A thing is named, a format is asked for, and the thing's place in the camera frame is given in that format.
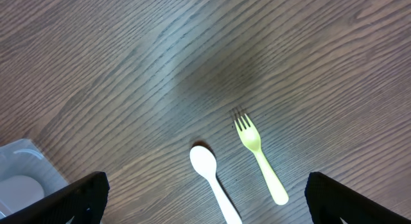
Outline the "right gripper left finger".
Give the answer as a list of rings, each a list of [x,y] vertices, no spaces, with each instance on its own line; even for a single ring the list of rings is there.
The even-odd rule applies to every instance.
[[[95,171],[1,220],[1,224],[100,224],[109,195],[106,173]]]

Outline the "white spoon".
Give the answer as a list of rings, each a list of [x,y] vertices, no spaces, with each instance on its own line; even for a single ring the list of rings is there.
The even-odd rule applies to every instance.
[[[194,170],[208,181],[225,221],[228,224],[242,224],[240,215],[218,182],[213,153],[204,146],[194,146],[190,150],[189,158]]]

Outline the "yellow fork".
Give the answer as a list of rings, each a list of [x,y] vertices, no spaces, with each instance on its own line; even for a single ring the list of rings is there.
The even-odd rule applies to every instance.
[[[288,193],[263,153],[257,128],[246,114],[235,114],[234,118],[241,143],[254,155],[273,201],[277,205],[287,204]]]

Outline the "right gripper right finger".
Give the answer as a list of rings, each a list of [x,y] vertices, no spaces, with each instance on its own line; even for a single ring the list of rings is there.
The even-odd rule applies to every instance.
[[[321,172],[311,172],[304,190],[314,224],[403,223],[410,220]]]

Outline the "white bowl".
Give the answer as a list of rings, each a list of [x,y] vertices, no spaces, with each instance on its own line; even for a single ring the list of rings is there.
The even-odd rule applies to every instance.
[[[1,181],[1,219],[44,198],[42,186],[33,178],[16,175]]]

